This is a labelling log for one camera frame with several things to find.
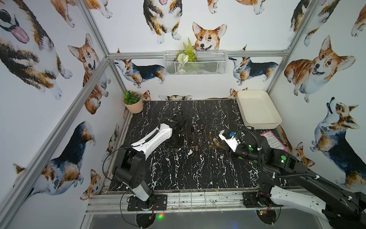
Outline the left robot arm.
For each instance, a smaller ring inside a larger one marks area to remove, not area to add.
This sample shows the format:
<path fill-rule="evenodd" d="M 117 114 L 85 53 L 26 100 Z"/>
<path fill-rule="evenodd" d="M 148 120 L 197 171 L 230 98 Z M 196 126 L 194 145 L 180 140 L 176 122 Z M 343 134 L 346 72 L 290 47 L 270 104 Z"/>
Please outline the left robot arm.
<path fill-rule="evenodd" d="M 186 123 L 182 115 L 172 118 L 158 119 L 158 125 L 139 141 L 116 150 L 116 160 L 112 169 L 113 176 L 125 184 L 138 200 L 148 203 L 153 197 L 153 191 L 148 187 L 144 178 L 146 161 L 149 156 L 162 144 L 169 148 L 181 148 Z"/>

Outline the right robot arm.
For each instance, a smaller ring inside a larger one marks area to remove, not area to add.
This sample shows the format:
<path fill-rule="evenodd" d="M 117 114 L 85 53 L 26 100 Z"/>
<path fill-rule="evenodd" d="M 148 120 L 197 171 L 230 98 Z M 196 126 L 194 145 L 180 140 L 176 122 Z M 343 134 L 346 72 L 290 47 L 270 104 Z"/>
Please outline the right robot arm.
<path fill-rule="evenodd" d="M 366 196 L 352 193 L 308 169 L 289 152 L 271 148 L 264 136 L 250 129 L 222 130 L 219 137 L 230 147 L 233 157 L 256 163 L 272 178 L 293 181 L 311 195 L 265 184 L 257 193 L 258 205 L 288 206 L 327 221 L 334 229 L 366 227 Z"/>

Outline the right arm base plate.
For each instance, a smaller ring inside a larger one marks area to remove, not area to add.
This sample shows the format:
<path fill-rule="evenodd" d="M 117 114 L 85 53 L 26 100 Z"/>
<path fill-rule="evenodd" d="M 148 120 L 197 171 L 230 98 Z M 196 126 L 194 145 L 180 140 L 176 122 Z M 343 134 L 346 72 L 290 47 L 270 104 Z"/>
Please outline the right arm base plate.
<path fill-rule="evenodd" d="M 259 192 L 243 192 L 242 196 L 246 208 L 282 207 L 282 205 L 275 204 L 269 197 Z"/>

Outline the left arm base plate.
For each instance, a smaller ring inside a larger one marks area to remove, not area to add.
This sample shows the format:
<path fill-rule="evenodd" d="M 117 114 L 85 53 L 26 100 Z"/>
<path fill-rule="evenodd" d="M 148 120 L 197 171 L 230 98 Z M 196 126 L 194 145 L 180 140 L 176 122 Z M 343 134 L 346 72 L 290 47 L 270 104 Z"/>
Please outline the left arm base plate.
<path fill-rule="evenodd" d="M 147 201 L 142 201 L 135 196 L 128 198 L 128 211 L 152 211 L 167 209 L 167 195 L 152 195 Z"/>

